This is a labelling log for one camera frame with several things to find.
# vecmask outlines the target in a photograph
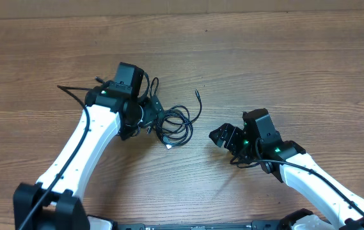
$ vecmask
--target black cable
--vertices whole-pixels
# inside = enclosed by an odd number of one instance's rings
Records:
[[[148,96],[148,91],[149,91],[149,84],[150,84],[150,81],[149,81],[149,75],[145,72],[145,73],[143,73],[143,75],[145,76],[145,78],[146,78],[146,82],[148,83],[148,86],[146,87],[146,90],[145,90],[145,92],[142,94],[142,96],[140,96],[139,98],[138,98],[138,103],[140,103],[140,102],[142,102],[143,100],[145,100],[146,99],[146,97]]]
[[[58,86],[58,87],[63,87],[65,89],[76,89],[76,90],[87,90],[87,91],[92,90],[90,88],[70,87],[70,86]]]
[[[64,166],[62,167],[62,169],[55,176],[54,181],[48,186],[47,190],[44,192],[44,194],[42,194],[42,196],[39,198],[39,200],[35,203],[34,207],[28,213],[27,217],[24,219],[24,221],[20,225],[19,230],[23,230],[23,228],[25,227],[25,225],[28,223],[28,220],[30,218],[32,218],[32,216],[34,215],[35,211],[42,205],[42,203],[45,200],[45,198],[47,197],[47,195],[51,192],[51,190],[55,186],[55,184],[57,184],[58,180],[62,177],[62,175],[65,172],[65,170],[67,170],[69,164],[71,163],[71,161],[76,156],[77,152],[79,151],[79,148],[81,147],[82,143],[85,140],[86,134],[88,134],[89,129],[90,129],[90,120],[91,119],[90,119],[90,114],[89,114],[89,112],[88,112],[85,104],[78,97],[76,97],[73,93],[69,92],[69,90],[68,90],[68,89],[74,89],[74,88],[73,87],[65,87],[65,86],[57,86],[57,87],[60,88],[62,91],[68,93],[71,97],[73,97],[79,104],[81,104],[81,107],[84,109],[85,115],[86,115],[86,126],[85,126],[85,129],[84,129],[84,134],[82,135],[81,139],[78,142],[77,147],[72,152],[72,154],[69,157],[69,159],[67,160],[67,162],[65,162]]]
[[[101,84],[105,83],[105,81],[103,79],[101,79],[100,77],[95,77],[94,79],[95,79],[95,81],[97,81]]]
[[[298,169],[302,169],[304,171],[307,171],[308,173],[320,178],[324,183],[326,183],[330,188],[332,188],[334,190],[334,192],[336,192],[342,199],[344,199],[344,201],[347,204],[349,204],[350,207],[354,208],[359,214],[361,214],[364,217],[364,211],[362,211],[359,207],[357,207],[357,205],[354,203],[354,201],[350,200],[339,189],[337,189],[331,182],[329,182],[325,177],[323,177],[323,175],[315,172],[313,169],[309,169],[309,168],[303,167],[301,165],[297,165],[297,164],[293,164],[293,163],[285,162],[285,161],[281,161],[281,160],[261,159],[260,152],[258,150],[258,142],[259,141],[261,141],[261,138],[257,138],[256,141],[255,141],[255,151],[256,151],[257,157],[259,158],[258,160],[255,160],[255,159],[254,160],[248,160],[248,159],[246,159],[244,157],[244,158],[241,159],[241,161],[233,162],[237,157],[240,157],[239,155],[235,155],[233,157],[233,159],[231,159],[230,163],[237,165],[237,167],[239,167],[239,164],[248,164],[249,166],[255,167],[255,166],[257,166],[256,164],[259,164],[259,163],[262,163],[262,162],[270,162],[270,163],[285,164],[285,165],[289,165],[289,166],[296,167]]]
[[[154,93],[152,94],[152,88],[154,86],[154,82],[157,81],[156,88]],[[152,80],[152,84],[150,85],[150,97],[156,95],[157,88],[159,86],[159,79],[155,77]],[[164,117],[161,119],[157,119],[155,124],[154,130],[156,131],[157,138],[165,145],[170,146],[182,146],[190,141],[193,136],[193,123],[199,118],[200,114],[202,113],[202,100],[200,98],[199,91],[195,90],[196,97],[200,104],[199,113],[196,115],[195,118],[190,120],[190,112],[183,105],[176,105],[172,108],[164,111]],[[183,109],[186,111],[187,116],[179,109]],[[181,123],[170,121],[170,118],[176,118],[181,120]],[[170,130],[168,128],[163,128],[165,123],[169,123],[177,128],[174,130]]]

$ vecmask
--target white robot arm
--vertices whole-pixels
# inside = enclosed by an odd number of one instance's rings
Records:
[[[209,134],[214,144],[222,147],[224,143],[224,147],[230,150],[233,155],[231,164],[239,168],[260,164],[263,171],[272,173],[279,181],[305,196],[329,220],[333,229],[343,226],[350,229],[352,224],[364,226],[364,199],[322,170],[300,145],[294,141],[282,141],[267,109],[244,112],[242,118],[243,130],[225,123]],[[311,214],[298,213],[296,218],[301,219],[300,215]],[[310,217],[306,223],[312,220],[317,218]],[[283,225],[299,230],[306,226],[303,221],[298,225],[294,225],[294,222],[295,220],[287,220]],[[312,227],[328,228],[325,222],[321,223],[320,226],[318,222],[318,225]]]
[[[364,211],[364,199],[352,193],[322,170],[309,154],[297,154],[286,161],[319,173]],[[327,183],[315,175],[289,165],[280,165],[280,174],[284,183],[305,196],[329,220],[334,229],[344,226],[347,219],[362,218],[361,213],[347,204]]]
[[[118,134],[120,117],[118,112],[111,112],[108,107],[92,105],[87,107],[90,115],[90,131],[86,136],[78,153],[71,161],[61,179],[52,188],[53,192],[64,193],[66,190],[73,192],[74,197],[83,200],[85,188],[89,178],[107,144]],[[86,126],[86,114],[83,111],[79,124],[71,138],[50,168],[39,177],[36,183],[42,184],[42,189],[47,189],[54,181],[63,165],[67,162],[77,143],[81,139]]]

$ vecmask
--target black base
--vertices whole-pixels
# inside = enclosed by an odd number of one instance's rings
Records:
[[[279,220],[254,220],[237,224],[119,224],[118,230],[275,230],[279,222]]]

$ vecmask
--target wood grain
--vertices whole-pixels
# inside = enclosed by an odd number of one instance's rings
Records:
[[[259,168],[230,166],[207,137],[261,107],[285,140],[364,197],[364,11],[0,20],[0,229],[13,229],[17,185],[50,166],[80,117],[56,85],[93,87],[120,61],[160,78],[164,108],[196,114],[198,89],[203,112],[181,148],[144,132],[113,139],[88,185],[88,213],[179,224],[317,211]]]
[[[364,0],[0,0],[0,19],[364,10]]]

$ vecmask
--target wooden table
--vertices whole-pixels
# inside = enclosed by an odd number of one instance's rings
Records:
[[[88,213],[179,224],[317,211],[260,168],[229,165],[208,138],[263,107],[283,139],[364,197],[364,11],[0,20],[0,229],[13,229],[17,185],[36,181],[79,120],[56,85],[93,87],[120,61],[160,78],[165,109],[196,114],[198,89],[203,112],[180,148],[145,132],[114,138],[88,184]]]

